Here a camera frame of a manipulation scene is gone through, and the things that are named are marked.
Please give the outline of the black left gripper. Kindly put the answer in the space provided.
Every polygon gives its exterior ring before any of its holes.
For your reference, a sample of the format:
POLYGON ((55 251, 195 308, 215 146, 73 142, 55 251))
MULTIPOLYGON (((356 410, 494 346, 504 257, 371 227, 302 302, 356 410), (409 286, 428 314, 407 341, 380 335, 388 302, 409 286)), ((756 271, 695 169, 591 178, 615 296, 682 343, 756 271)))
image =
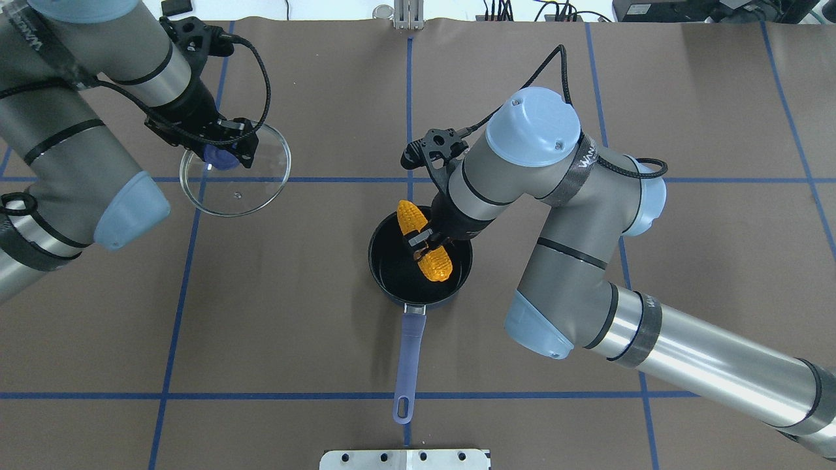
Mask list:
POLYGON ((185 95, 174 102, 152 110, 163 116, 171 126, 148 115, 144 125, 171 146, 183 146, 194 152, 204 163, 218 169, 234 169, 239 165, 250 169, 259 147, 259 137, 251 134, 239 142, 212 145, 199 142, 191 137, 176 132, 183 130, 194 136, 213 142, 227 142, 253 131, 255 122, 245 117, 227 119, 222 116, 215 104, 215 99, 202 82, 191 84, 185 95))

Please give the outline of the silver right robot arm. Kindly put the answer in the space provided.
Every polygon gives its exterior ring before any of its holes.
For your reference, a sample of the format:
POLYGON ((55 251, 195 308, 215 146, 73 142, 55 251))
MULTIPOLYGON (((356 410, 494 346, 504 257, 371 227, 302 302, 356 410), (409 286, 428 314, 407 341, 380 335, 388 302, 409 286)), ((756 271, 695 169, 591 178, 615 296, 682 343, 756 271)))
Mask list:
POLYGON ((561 360, 582 348, 750 416, 834 459, 834 371, 794 358, 606 279, 627 274, 626 237, 645 233, 666 205, 650 161, 601 146, 583 130, 568 93, 532 86, 472 128, 433 129, 401 164, 437 187, 415 258, 477 237, 524 196, 549 212, 511 298, 509 336, 561 360))

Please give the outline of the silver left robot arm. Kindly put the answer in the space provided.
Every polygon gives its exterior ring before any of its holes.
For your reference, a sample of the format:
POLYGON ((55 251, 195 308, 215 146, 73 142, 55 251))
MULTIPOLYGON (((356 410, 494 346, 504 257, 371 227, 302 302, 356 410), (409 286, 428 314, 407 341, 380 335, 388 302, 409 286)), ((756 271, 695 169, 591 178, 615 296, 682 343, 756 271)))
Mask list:
POLYGON ((129 99, 168 145, 253 164, 264 121, 222 116, 201 81, 207 57, 238 44, 251 48, 195 17, 155 18, 140 1, 2 2, 2 138, 36 175, 2 196, 2 301, 86 247, 122 249, 170 214, 82 90, 129 99))

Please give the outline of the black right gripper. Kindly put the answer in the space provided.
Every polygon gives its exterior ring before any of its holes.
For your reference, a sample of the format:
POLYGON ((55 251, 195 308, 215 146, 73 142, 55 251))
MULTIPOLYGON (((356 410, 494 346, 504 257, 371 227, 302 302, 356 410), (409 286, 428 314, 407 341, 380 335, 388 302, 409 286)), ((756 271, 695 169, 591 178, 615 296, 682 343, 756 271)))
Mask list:
POLYGON ((463 214, 450 196, 439 191, 430 206, 428 225, 421 231, 408 232, 408 249, 412 257, 424 257, 439 244, 468 241, 485 230, 493 219, 477 220, 463 214))

